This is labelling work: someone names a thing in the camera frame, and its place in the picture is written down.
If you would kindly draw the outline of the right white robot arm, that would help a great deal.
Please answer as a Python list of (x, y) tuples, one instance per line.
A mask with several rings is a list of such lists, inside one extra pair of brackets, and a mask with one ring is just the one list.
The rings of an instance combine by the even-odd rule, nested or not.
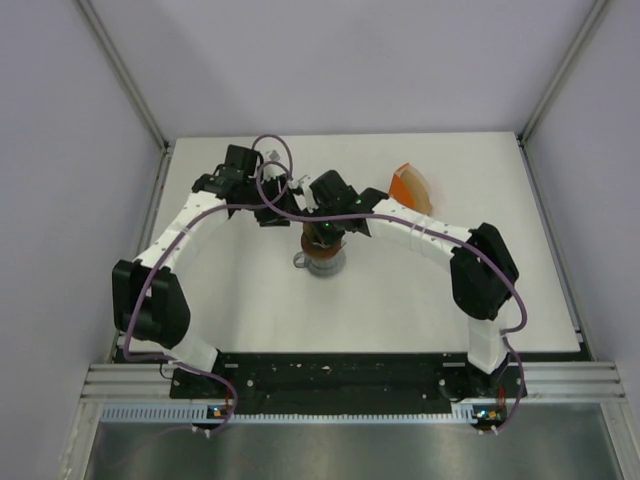
[(358, 233), (399, 245), (448, 272), (452, 299), (468, 319), (467, 384), (481, 396), (502, 385), (509, 362), (506, 309), (523, 302), (515, 289), (518, 268), (495, 226), (438, 221), (375, 188), (357, 192), (335, 170), (301, 178), (298, 190), (314, 245), (328, 249), (345, 234)]

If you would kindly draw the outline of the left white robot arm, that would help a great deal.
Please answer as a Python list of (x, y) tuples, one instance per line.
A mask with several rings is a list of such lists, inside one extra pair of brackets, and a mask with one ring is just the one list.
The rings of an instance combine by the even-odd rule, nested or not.
[(197, 178), (185, 204), (159, 237), (133, 260), (120, 260), (112, 270), (114, 325), (125, 334), (124, 350), (132, 339), (161, 347), (162, 356), (190, 369), (192, 384), (205, 396), (226, 387), (227, 374), (216, 366), (218, 350), (202, 339), (180, 276), (195, 264), (211, 235), (235, 212), (253, 211), (264, 225), (278, 222), (264, 197), (284, 206), (292, 168), (273, 173), (276, 156), (255, 149), (227, 147), (224, 162)]

